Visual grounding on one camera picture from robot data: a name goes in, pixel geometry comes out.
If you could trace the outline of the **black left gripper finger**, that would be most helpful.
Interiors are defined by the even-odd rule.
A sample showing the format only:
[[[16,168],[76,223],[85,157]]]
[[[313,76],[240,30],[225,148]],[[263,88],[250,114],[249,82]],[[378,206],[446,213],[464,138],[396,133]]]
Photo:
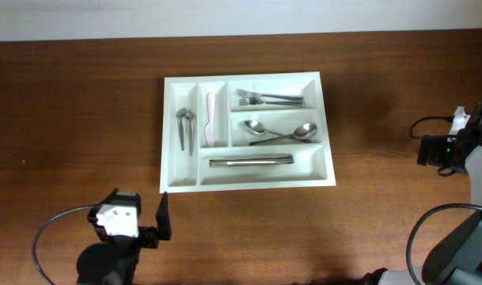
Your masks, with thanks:
[[[172,237],[172,226],[169,217],[169,197],[164,192],[155,215],[158,225],[158,239],[169,241]]]
[[[93,207],[89,210],[89,213],[87,214],[87,220],[89,222],[96,222],[97,221],[97,212],[101,209],[101,206],[103,204],[109,204],[113,198],[117,195],[117,192],[119,191],[118,188],[114,188],[102,201],[100,201],[97,204],[94,204]]]

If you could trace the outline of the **small metal teaspoon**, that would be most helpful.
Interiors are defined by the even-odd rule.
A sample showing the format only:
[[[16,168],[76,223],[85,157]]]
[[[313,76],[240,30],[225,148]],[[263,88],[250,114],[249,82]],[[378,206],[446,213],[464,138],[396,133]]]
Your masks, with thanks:
[[[193,122],[195,119],[195,113],[191,109],[187,108],[185,118],[188,121],[188,147],[189,147],[189,156],[191,157],[193,155],[193,150],[194,150]]]
[[[176,118],[178,122],[178,135],[180,139],[180,148],[184,151],[184,125],[183,125],[183,118],[187,115],[188,110],[186,108],[180,108],[176,112]]]

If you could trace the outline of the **metal spoon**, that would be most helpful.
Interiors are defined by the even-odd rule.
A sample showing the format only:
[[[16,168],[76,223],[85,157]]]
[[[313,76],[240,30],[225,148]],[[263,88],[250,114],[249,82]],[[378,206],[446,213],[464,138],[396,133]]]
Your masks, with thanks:
[[[283,136],[282,134],[280,133],[277,133],[275,131],[270,131],[268,130],[260,121],[257,121],[257,120],[244,120],[242,123],[241,123],[241,126],[249,133],[253,134],[253,135],[265,135],[267,133],[271,134],[271,135],[274,135],[275,138],[277,137],[281,137]],[[309,143],[310,142],[310,139],[311,138],[308,138],[308,139],[303,139],[299,142],[302,142],[302,143]]]
[[[251,142],[250,146],[257,146],[265,143],[273,143],[281,139],[297,139],[301,141],[313,137],[317,133],[317,125],[315,123],[304,123],[302,126],[297,127],[293,133],[289,135],[283,135],[281,137],[265,139],[261,141]]]

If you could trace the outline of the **pink plastic knife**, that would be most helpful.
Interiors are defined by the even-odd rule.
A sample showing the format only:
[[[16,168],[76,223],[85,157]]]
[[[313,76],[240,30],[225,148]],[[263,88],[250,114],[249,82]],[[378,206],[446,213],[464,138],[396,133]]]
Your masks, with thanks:
[[[206,95],[207,123],[204,127],[204,138],[208,147],[214,146],[214,113],[215,113],[215,93]]]

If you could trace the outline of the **metal fork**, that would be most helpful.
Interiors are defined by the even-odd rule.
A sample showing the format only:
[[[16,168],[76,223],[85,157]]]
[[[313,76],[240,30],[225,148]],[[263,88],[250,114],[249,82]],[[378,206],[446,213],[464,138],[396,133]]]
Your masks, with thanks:
[[[264,101],[260,98],[246,97],[241,98],[238,101],[239,106],[247,105],[282,105],[282,106],[294,106],[298,108],[304,108],[306,103],[304,101]]]
[[[293,96],[293,95],[277,95],[277,94],[267,94],[258,93],[254,91],[248,91],[244,89],[235,89],[235,93],[241,97],[268,97],[272,99],[282,99],[288,101],[303,101],[303,96]]]

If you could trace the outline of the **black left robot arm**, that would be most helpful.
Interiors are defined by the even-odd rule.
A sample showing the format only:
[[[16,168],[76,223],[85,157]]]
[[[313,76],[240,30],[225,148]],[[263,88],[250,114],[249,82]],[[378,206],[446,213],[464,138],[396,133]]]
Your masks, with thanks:
[[[87,220],[100,241],[79,255],[77,284],[133,283],[141,250],[157,249],[160,241],[172,237],[166,193],[158,205],[156,226],[140,226],[141,213],[141,196],[117,188],[93,205]]]

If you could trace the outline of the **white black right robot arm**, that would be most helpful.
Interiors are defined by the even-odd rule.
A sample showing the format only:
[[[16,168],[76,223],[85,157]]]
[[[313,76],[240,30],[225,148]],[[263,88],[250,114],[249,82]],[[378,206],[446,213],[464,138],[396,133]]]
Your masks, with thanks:
[[[366,274],[364,284],[482,284],[482,100],[467,113],[458,107],[444,119],[450,130],[443,135],[409,136],[420,142],[417,162],[436,167],[440,177],[463,174],[469,183],[468,198],[432,207],[412,227],[405,248],[406,269],[379,268]],[[420,266],[413,263],[416,234],[432,216],[448,210],[465,210],[467,215],[432,247]]]

